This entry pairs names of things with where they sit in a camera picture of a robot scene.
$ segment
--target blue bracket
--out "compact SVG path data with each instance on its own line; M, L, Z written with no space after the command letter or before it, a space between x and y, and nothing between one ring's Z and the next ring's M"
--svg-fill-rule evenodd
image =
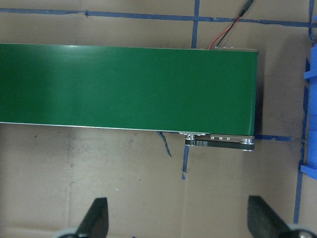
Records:
M311 51L311 70L304 74L309 81L309 140L308 162L301 171L317 180L317 45Z

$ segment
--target black wire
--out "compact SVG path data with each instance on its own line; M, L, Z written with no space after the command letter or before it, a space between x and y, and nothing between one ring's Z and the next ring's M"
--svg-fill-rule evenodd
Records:
M239 17L237 17L237 19L232 23L232 25L230 26L229 30L226 32L226 34L223 35L223 37L221 38L221 40L218 42L218 44L216 45L216 47L218 47L221 43L221 41L223 40L223 38L228 34L228 32L231 30L231 28L233 27L234 24L236 24L236 22L239 20Z

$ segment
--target green belt surface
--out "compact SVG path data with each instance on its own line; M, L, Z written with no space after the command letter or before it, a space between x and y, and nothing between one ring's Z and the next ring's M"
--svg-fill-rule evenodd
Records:
M0 44L0 122L253 135L257 55Z

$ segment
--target blue tape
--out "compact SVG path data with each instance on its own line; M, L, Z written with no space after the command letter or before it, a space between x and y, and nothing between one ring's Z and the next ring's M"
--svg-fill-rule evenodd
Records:
M307 60L306 71L308 70L310 69L309 69L309 61ZM303 131L302 131L302 148L301 148L301 159L298 163L296 197L295 197L294 219L293 219L293 223L295 224L298 224L298 221L299 221L299 212L300 212L301 196L302 196L303 173L301 172L301 166L304 164L304 158L305 158L306 129L307 129L307 121L308 121L308 97L309 97L308 87L304 86L304 100L303 100L304 119L303 119Z
M48 14L48 15L65 15L84 13L84 11L72 10L49 10L49 9L21 9L21 8L0 8L0 12L22 13L22 14Z
M185 180L185 173L187 172L187 163L188 163L188 155L189 155L189 146L185 145L184 148L184 162L183 162L183 173L182 173L182 180Z
M277 140L277 141L294 141L297 140L290 136L279 136L279 135L255 135L255 139L259 140Z
M126 12L110 12L110 11L87 11L87 16L123 17L123 18L138 18L138 19L152 19L152 20L170 20L170 21L194 20L192 16L142 14L142 13L126 13Z
M172 154L171 154L170 151L169 151L168 144L167 144L167 141L166 141L165 136L163 135L163 132L158 131L158 135L162 138L162 140L163 140L164 143L165 143L166 152L168 153L168 155L169 155L170 157L172 157Z
M197 48L198 21L193 23L192 49Z
M50 10L50 9L21 9L21 8L0 8L0 13L21 13L21 14L50 14L50 15L65 15L65 14L84 14L86 16L101 16L101 17L122 17L122 18L138 18L138 19L153 19L153 20L170 20L170 21L198 21L198 22L232 22L234 18L223 17L208 17L208 16L182 16L182 15L160 15L160 14L141 14L141 13L126 13L126 12L107 12L107 11L76 11L76 10ZM241 19L240 22L251 22L259 24L273 24L293 27L309 27L309 22L295 21L273 21L273 20L253 20ZM317 28L316 23L311 24L312 28Z
M194 22L193 22L193 34L192 34L192 49L197 48L197 34L198 34L198 21L196 20L199 17L199 7L200 0L195 0L195 8L194 8Z
M312 30L312 20L313 20L313 11L314 11L315 0L309 1L309 26L308 26L308 35L311 39L312 45L315 44L315 38Z
M208 16L200 16L197 18L197 21L204 22L232 22L235 21L235 18L225 18L225 17L217 17L212 18ZM259 24L272 24L272 25L282 25L282 26L293 26L293 27L308 27L308 22L296 22L296 21L274 21L274 20L253 20L253 19L240 19L240 22L251 22L251 23L259 23Z

